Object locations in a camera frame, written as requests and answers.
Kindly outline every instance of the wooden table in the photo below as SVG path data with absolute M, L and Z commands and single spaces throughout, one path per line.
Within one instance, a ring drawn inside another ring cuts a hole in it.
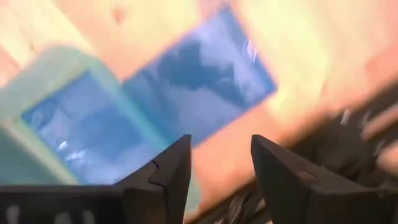
M 0 84 L 55 44 L 99 57 L 123 81 L 220 5 L 209 0 L 0 0 Z M 279 90 L 194 150 L 203 194 L 198 213 L 253 177 L 252 134 L 286 144 L 397 79 L 398 1 L 241 0 L 231 7 Z

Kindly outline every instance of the wooden surface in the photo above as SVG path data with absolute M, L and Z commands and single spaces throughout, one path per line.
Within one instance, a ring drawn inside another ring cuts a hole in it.
M 0 0 L 0 85 L 54 44 L 99 57 L 124 80 L 218 5 L 204 0 Z M 396 0 L 240 0 L 231 5 L 279 91 L 194 150 L 203 193 L 199 211 L 253 176 L 252 134 L 287 142 L 397 79 Z

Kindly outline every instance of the orange surface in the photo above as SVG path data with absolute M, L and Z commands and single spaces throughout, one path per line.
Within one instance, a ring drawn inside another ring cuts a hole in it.
M 123 80 L 217 8 L 198 2 L 0 0 L 2 80 L 59 43 L 98 56 Z M 253 177 L 252 134 L 297 138 L 398 78 L 396 0 L 240 0 L 232 7 L 279 91 L 195 149 L 201 211 Z

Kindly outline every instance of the translucent plastic container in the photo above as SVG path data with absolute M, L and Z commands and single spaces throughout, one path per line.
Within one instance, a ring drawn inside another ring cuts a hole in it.
M 36 170 L 2 175 L 2 184 L 112 184 L 168 146 L 99 60 L 68 47 L 39 56 L 0 102 L 1 157 L 15 157 L 14 167 L 29 158 Z

